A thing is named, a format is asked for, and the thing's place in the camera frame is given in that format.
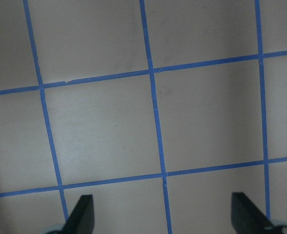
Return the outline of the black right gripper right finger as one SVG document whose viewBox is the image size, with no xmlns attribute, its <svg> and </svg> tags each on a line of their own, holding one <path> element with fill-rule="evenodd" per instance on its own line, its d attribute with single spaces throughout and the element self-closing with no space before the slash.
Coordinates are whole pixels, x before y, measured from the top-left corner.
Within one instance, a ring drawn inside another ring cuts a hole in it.
<svg viewBox="0 0 287 234">
<path fill-rule="evenodd" d="M 275 226 L 243 193 L 231 195 L 231 224 L 237 234 L 274 234 Z"/>
</svg>

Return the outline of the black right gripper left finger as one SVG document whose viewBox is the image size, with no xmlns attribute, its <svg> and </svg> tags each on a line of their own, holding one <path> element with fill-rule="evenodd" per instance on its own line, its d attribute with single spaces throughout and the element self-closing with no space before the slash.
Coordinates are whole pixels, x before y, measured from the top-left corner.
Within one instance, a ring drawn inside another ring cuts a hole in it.
<svg viewBox="0 0 287 234">
<path fill-rule="evenodd" d="M 92 195 L 82 195 L 62 228 L 63 234 L 92 234 L 95 227 Z"/>
</svg>

